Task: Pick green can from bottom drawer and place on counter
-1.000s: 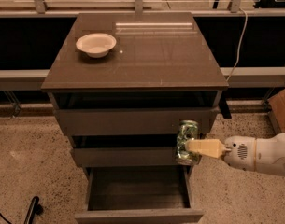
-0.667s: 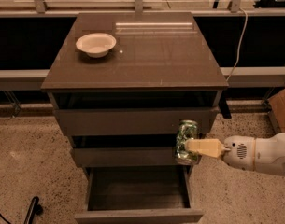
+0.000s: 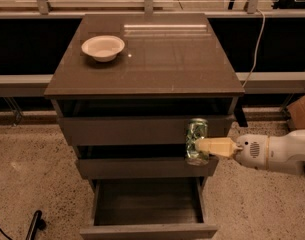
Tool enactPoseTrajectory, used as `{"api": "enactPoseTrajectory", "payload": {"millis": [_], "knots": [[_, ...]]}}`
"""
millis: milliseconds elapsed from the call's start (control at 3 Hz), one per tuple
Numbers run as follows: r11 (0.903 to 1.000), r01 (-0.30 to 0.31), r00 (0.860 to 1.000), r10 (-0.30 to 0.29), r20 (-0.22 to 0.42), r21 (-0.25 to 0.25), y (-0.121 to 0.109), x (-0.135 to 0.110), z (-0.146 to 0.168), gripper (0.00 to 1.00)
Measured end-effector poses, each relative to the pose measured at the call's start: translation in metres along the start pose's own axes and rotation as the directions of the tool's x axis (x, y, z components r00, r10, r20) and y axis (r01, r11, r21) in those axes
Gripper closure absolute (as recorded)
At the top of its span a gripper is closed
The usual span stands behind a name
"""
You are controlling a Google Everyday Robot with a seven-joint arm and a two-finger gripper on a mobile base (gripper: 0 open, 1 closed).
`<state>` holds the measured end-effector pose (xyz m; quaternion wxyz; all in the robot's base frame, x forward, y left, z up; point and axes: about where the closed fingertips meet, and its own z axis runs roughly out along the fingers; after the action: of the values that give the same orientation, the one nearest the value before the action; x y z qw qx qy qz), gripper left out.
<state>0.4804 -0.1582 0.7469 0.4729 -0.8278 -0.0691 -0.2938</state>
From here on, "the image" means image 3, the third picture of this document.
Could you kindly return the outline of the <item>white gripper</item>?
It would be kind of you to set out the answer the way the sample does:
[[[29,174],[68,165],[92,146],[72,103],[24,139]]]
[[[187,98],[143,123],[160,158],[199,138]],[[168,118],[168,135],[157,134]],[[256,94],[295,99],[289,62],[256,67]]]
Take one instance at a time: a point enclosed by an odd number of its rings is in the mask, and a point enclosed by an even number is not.
[[[195,141],[195,157],[205,160],[209,155],[232,158],[242,166],[253,169],[266,169],[267,135],[246,134],[235,143],[229,137],[199,138]]]

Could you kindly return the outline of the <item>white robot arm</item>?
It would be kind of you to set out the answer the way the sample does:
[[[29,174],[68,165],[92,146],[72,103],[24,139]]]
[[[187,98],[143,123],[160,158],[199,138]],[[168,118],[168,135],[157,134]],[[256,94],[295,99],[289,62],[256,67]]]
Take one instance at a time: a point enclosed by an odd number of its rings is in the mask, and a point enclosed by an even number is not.
[[[245,134],[236,141],[228,137],[201,138],[197,151],[233,158],[244,167],[305,176],[305,130],[284,136]]]

